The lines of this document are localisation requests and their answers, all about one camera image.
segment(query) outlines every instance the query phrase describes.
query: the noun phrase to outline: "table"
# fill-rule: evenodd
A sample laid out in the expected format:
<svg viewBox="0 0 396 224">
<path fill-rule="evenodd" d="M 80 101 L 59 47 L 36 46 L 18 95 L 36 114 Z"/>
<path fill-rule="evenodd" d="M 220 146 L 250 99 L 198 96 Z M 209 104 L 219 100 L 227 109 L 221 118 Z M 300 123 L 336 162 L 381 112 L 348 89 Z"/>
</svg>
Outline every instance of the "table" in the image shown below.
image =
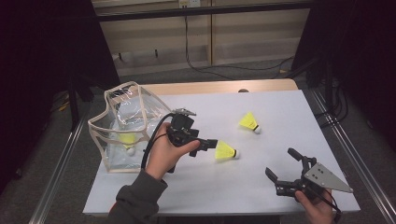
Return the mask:
<svg viewBox="0 0 396 224">
<path fill-rule="evenodd" d="M 159 216 L 280 215 L 303 211 L 289 197 L 276 196 L 266 177 L 268 166 L 282 180 L 293 181 L 302 171 L 289 156 L 294 147 L 316 157 L 342 180 L 334 158 L 304 95 L 294 81 L 250 80 L 157 84 L 145 86 L 171 108 L 185 106 L 197 113 L 193 128 L 202 138 L 224 140 L 241 152 L 236 161 L 215 162 L 214 150 L 182 157 L 174 174 L 166 175 L 169 188 L 159 200 Z M 237 93 L 240 89 L 250 93 Z M 242 116 L 252 111 L 262 134 L 238 127 Z M 131 184 L 136 174 L 108 174 L 99 166 L 84 213 L 105 216 L 121 186 Z M 333 194 L 342 211 L 359 211 L 353 194 Z"/>
</svg>

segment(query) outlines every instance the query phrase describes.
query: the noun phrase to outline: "clear plastic bag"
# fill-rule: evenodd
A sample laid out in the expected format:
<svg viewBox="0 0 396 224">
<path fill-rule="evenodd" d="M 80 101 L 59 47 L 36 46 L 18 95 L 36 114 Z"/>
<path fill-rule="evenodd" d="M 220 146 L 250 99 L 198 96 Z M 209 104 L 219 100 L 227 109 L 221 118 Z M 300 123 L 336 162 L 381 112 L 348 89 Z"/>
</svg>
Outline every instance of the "clear plastic bag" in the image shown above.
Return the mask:
<svg viewBox="0 0 396 224">
<path fill-rule="evenodd" d="M 159 121 L 171 112 L 155 94 L 135 82 L 105 91 L 106 110 L 88 120 L 108 172 L 140 171 L 144 149 Z"/>
</svg>

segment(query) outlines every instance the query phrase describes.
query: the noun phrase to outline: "black cable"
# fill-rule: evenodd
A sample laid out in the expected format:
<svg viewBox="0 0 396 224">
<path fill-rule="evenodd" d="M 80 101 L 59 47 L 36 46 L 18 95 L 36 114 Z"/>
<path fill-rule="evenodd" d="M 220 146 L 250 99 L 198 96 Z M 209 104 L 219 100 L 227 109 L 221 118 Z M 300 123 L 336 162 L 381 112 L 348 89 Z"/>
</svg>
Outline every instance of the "black cable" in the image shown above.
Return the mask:
<svg viewBox="0 0 396 224">
<path fill-rule="evenodd" d="M 189 24 L 188 24 L 188 21 L 187 21 L 187 17 L 184 17 L 184 22 L 186 24 L 186 61 L 187 61 L 187 64 L 189 65 L 189 67 L 192 68 L 193 70 L 197 71 L 197 72 L 200 72 L 200 73 L 208 73 L 208 74 L 213 74 L 213 75 L 216 75 L 216 76 L 219 76 L 219 77 L 224 77 L 224 78 L 229 79 L 229 80 L 235 80 L 234 78 L 226 77 L 226 76 L 224 76 L 222 74 L 218 74 L 218 73 L 214 73 L 214 72 L 201 71 L 200 69 L 197 69 L 194 66 L 192 66 L 192 64 L 190 62 L 190 55 L 189 55 L 189 39 L 188 39 Z"/>
<path fill-rule="evenodd" d="M 197 71 L 197 72 L 213 74 L 213 75 L 224 77 L 224 78 L 227 78 L 227 79 L 230 79 L 230 80 L 235 80 L 234 78 L 226 77 L 226 76 L 224 76 L 222 74 L 219 74 L 219 73 L 203 71 L 203 70 L 210 69 L 210 68 L 236 68 L 236 69 L 244 69 L 244 70 L 250 70 L 250 71 L 265 71 L 265 70 L 270 70 L 270 69 L 274 69 L 274 68 L 279 67 L 279 72 L 280 72 L 280 66 L 283 63 L 287 62 L 288 60 L 294 58 L 294 56 L 291 56 L 291 57 L 283 60 L 281 63 L 279 63 L 277 65 L 274 65 L 274 66 L 271 66 L 271 67 L 266 67 L 266 68 L 246 68 L 246 67 L 233 66 L 233 65 L 212 65 L 212 66 L 196 68 L 190 62 L 189 39 L 188 39 L 189 23 L 188 23 L 187 17 L 184 17 L 184 21 L 185 21 L 185 25 L 186 25 L 186 61 L 187 61 L 187 64 L 189 65 L 189 67 L 192 68 L 193 70 Z M 271 77 L 271 79 L 274 79 L 277 76 L 279 76 L 279 72 L 278 72 L 278 74 L 276 74 L 276 76 Z"/>
<path fill-rule="evenodd" d="M 158 129 L 161 127 L 161 125 L 163 124 L 163 122 L 169 118 L 169 117 L 173 117 L 175 114 L 173 113 L 169 113 L 167 115 L 165 115 L 160 122 L 158 122 L 157 127 L 155 127 L 154 132 L 152 133 L 150 139 L 148 140 L 148 145 L 146 147 L 145 153 L 143 154 L 143 158 L 142 158 L 142 163 L 140 164 L 140 168 L 141 169 L 145 169 L 146 168 L 146 164 L 148 162 L 148 158 L 149 158 L 149 153 L 151 151 L 152 146 L 154 145 L 154 142 L 158 139 L 155 138 L 155 135 L 157 135 Z"/>
<path fill-rule="evenodd" d="M 325 192 L 327 192 L 331 197 L 332 200 L 334 201 L 334 204 L 332 204 L 331 202 L 329 202 L 327 199 L 325 199 L 322 195 L 316 193 L 314 190 L 312 190 L 309 186 L 306 186 L 306 188 L 311 191 L 313 194 L 315 194 L 315 196 L 317 196 L 318 198 L 320 198 L 324 203 L 326 203 L 327 205 L 329 205 L 331 208 L 335 209 L 336 213 L 335 213 L 335 217 L 334 217 L 334 222 L 338 223 L 338 221 L 341 218 L 341 215 L 343 214 L 343 212 L 338 208 L 337 202 L 335 201 L 334 197 L 330 194 L 329 191 L 327 191 L 325 189 Z"/>
<path fill-rule="evenodd" d="M 157 141 L 157 139 L 159 139 L 162 136 L 166 136 L 168 133 L 163 133 L 161 135 L 159 135 L 158 137 L 156 137 L 153 141 L 152 141 L 152 145 L 154 145 L 155 141 Z"/>
<path fill-rule="evenodd" d="M 349 112 L 349 107 L 348 107 L 347 97 L 346 97 L 347 94 L 346 94 L 346 92 L 344 90 L 342 90 L 342 92 L 343 92 L 343 98 L 344 98 L 345 107 L 346 107 L 346 111 L 344 112 L 344 116 L 341 117 L 340 119 L 338 118 L 341 115 L 341 113 L 342 113 L 342 111 L 340 110 L 335 115 L 335 118 L 333 118 L 333 119 L 331 119 L 331 120 L 319 125 L 320 129 L 325 128 L 325 127 L 330 126 L 330 125 L 333 125 L 333 124 L 336 124 L 336 123 L 340 123 L 341 121 L 343 121 L 347 117 L 348 112 Z"/>
</svg>

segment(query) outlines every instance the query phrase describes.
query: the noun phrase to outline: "human hand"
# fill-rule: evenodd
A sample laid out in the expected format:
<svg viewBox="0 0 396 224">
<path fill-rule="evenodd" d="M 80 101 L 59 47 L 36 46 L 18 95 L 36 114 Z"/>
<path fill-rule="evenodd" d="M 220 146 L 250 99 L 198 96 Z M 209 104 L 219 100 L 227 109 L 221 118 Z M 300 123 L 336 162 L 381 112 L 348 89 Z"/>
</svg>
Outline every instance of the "human hand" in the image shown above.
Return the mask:
<svg viewBox="0 0 396 224">
<path fill-rule="evenodd" d="M 311 224 L 331 224 L 332 223 L 332 208 L 318 199 L 317 201 L 309 201 L 305 194 L 297 190 L 295 192 L 296 199 L 305 209 L 306 218 Z M 326 189 L 323 191 L 323 197 L 332 202 L 332 191 Z"/>
<path fill-rule="evenodd" d="M 200 146 L 200 142 L 194 140 L 182 147 L 175 147 L 166 134 L 166 129 L 170 125 L 170 123 L 163 123 L 158 129 L 154 138 L 157 140 L 152 146 L 146 166 L 146 173 L 158 180 L 161 180 L 166 172 L 176 165 L 181 156 Z"/>
</svg>

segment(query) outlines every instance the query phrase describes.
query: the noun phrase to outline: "white table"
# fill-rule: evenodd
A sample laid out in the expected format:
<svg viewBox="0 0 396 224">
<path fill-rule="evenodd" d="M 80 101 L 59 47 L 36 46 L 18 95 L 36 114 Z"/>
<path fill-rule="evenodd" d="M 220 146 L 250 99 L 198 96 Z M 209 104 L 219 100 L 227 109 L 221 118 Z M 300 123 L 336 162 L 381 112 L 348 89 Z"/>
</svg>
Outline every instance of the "white table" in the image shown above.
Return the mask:
<svg viewBox="0 0 396 224">
<path fill-rule="evenodd" d="M 192 126 L 199 137 L 223 140 L 241 153 L 239 160 L 216 162 L 215 149 L 184 156 L 164 180 L 169 188 L 159 200 L 159 216 L 281 215 L 303 211 L 291 197 L 276 196 L 265 175 L 269 167 L 280 180 L 300 178 L 301 162 L 287 150 L 316 157 L 345 180 L 301 91 L 162 95 L 171 108 L 196 112 Z M 262 126 L 255 134 L 238 125 L 251 111 Z M 84 208 L 85 214 L 105 216 L 123 185 L 136 174 L 108 174 L 101 163 Z M 344 212 L 359 211 L 353 194 L 334 191 Z"/>
</svg>

